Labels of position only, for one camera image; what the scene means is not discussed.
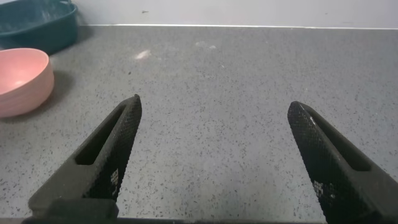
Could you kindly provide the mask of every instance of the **pink bowl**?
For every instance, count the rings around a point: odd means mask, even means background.
[[[51,94],[49,56],[37,49],[0,51],[0,118],[36,109]]]

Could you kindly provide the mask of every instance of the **teal container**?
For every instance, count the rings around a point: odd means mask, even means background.
[[[0,5],[0,48],[28,47],[47,54],[77,39],[77,7],[70,0],[19,0]]]

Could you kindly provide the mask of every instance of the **granite countertop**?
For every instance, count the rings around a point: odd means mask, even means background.
[[[0,216],[29,197],[122,100],[142,120],[121,217],[325,220],[287,121],[315,108],[398,180],[398,31],[81,27],[53,56],[38,110],[0,120]]]

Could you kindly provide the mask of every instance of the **gray countertop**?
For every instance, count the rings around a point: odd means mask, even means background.
[[[137,93],[122,217],[324,221],[287,121],[315,108],[398,180],[398,31],[82,27],[51,56],[55,89],[0,120],[0,216]]]

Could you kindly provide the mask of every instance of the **black mechanical part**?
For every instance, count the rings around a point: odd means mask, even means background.
[[[29,200],[34,216],[56,199],[116,201],[141,120],[138,95],[121,102]]]
[[[117,218],[141,115],[137,95],[117,106],[32,196],[24,223],[265,223]],[[328,223],[398,223],[398,183],[309,106],[293,102],[288,120]]]
[[[287,117],[328,223],[398,223],[394,179],[311,107]]]

